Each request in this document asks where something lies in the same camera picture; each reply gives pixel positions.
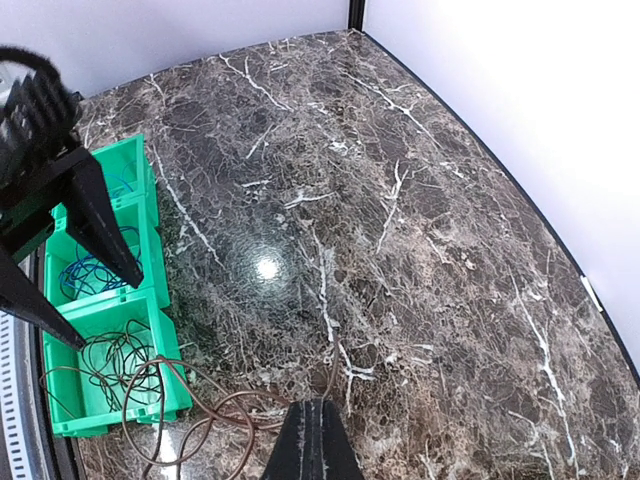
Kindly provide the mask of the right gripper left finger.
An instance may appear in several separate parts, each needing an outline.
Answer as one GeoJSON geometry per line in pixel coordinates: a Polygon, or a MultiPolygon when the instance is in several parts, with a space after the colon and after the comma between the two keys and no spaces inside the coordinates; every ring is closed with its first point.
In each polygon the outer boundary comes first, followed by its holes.
{"type": "Polygon", "coordinates": [[[262,479],[311,479],[313,472],[313,401],[290,405],[262,479]]]}

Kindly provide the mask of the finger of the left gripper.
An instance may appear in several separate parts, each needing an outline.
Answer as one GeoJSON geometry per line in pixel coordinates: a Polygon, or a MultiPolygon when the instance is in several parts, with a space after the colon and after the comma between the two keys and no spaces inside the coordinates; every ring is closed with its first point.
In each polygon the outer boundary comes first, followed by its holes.
{"type": "Polygon", "coordinates": [[[39,327],[70,348],[81,350],[86,344],[4,247],[1,247],[1,310],[39,327]]]}

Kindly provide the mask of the left black frame post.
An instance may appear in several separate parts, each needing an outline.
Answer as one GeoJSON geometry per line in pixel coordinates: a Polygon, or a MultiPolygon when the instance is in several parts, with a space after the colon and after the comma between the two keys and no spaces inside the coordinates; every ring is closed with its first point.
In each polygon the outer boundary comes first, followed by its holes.
{"type": "Polygon", "coordinates": [[[347,26],[357,31],[363,30],[366,0],[349,0],[347,26]]]}

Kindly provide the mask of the middle green plastic bin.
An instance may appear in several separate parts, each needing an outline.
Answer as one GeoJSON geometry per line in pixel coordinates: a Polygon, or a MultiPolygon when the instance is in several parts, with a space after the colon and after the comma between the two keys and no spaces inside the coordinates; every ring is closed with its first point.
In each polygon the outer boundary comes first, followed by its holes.
{"type": "MultiPolygon", "coordinates": [[[[158,305],[169,306],[162,242],[146,203],[118,200],[114,211],[120,232],[144,274],[139,288],[153,290],[158,305]]],[[[44,294],[52,305],[67,311],[135,291],[68,235],[64,217],[56,220],[45,245],[44,266],[44,294]]]]}

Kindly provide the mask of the right green plastic bin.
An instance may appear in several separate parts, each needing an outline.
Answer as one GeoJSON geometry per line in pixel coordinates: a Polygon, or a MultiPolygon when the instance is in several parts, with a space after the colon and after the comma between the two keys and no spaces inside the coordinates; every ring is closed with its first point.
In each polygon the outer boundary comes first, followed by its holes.
{"type": "Polygon", "coordinates": [[[121,295],[61,313],[84,337],[75,351],[43,335],[43,387],[53,433],[96,437],[122,420],[141,424],[174,421],[191,397],[165,365],[181,358],[172,320],[151,290],[121,295]]]}

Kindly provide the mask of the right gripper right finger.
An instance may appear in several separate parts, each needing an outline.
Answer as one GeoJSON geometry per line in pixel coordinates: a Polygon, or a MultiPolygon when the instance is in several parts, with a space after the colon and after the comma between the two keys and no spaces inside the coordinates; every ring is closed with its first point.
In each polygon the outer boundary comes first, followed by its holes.
{"type": "Polygon", "coordinates": [[[313,400],[313,478],[364,479],[340,414],[329,400],[313,400]]]}

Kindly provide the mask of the green plastic bin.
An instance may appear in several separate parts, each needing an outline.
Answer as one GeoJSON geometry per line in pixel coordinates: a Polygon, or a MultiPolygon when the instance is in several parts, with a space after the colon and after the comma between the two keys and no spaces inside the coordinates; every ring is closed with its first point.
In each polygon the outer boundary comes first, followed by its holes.
{"type": "MultiPolygon", "coordinates": [[[[162,242],[146,203],[118,200],[114,211],[120,232],[144,274],[139,288],[153,290],[158,305],[169,306],[162,242]]],[[[44,266],[44,294],[52,305],[67,311],[135,291],[68,235],[64,217],[56,220],[45,245],[44,266]]]]}
{"type": "Polygon", "coordinates": [[[141,196],[149,208],[157,208],[156,179],[145,154],[142,134],[92,152],[101,165],[112,201],[141,196]]]}
{"type": "Polygon", "coordinates": [[[43,335],[43,387],[53,433],[96,437],[122,420],[141,424],[174,421],[191,397],[165,365],[181,358],[172,320],[151,290],[121,295],[61,313],[84,337],[75,351],[43,335]]]}

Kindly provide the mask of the left green plastic bin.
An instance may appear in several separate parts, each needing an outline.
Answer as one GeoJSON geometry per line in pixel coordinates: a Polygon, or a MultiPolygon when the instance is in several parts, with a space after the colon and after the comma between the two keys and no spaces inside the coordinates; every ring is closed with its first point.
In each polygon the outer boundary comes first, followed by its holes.
{"type": "Polygon", "coordinates": [[[112,201],[141,196],[149,208],[157,208],[156,179],[145,154],[142,134],[92,152],[101,165],[112,201]]]}

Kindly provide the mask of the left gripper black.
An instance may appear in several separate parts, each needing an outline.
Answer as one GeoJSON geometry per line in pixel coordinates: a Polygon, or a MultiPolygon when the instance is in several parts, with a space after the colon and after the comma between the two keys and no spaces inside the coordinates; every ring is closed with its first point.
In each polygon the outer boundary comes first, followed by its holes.
{"type": "MultiPolygon", "coordinates": [[[[3,45],[1,61],[30,70],[13,82],[1,107],[1,243],[16,254],[31,240],[20,231],[29,217],[18,205],[43,165],[64,149],[81,116],[79,100],[62,83],[58,69],[35,52],[3,45]]],[[[83,147],[56,161],[60,203],[66,208],[66,232],[121,281],[136,288],[144,274],[120,232],[101,165],[83,147]]]]}

